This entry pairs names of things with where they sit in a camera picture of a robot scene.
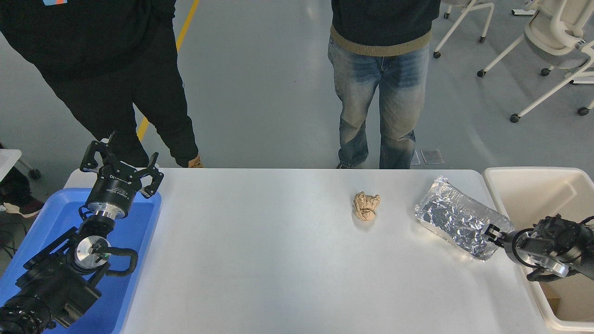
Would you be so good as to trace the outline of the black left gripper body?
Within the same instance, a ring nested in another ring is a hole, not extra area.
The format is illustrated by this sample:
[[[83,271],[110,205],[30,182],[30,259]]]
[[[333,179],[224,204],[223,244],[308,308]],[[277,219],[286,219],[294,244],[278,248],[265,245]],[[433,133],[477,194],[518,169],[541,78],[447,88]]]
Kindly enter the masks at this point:
[[[127,164],[106,164],[101,167],[87,199],[87,208],[98,211],[100,204],[109,204],[118,207],[120,211],[129,211],[136,192],[140,189],[140,179],[135,176],[136,171],[135,167]]]

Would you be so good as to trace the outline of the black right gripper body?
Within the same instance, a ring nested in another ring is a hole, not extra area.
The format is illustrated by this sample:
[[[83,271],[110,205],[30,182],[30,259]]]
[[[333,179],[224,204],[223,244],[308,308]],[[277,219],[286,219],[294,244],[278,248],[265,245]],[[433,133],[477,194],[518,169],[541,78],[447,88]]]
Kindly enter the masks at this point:
[[[523,237],[526,233],[531,233],[532,229],[524,230],[513,230],[505,235],[503,238],[503,248],[508,258],[519,265],[523,265],[527,268],[531,268],[532,264],[528,262],[530,260],[529,255],[524,252],[518,252],[518,241],[520,237]]]

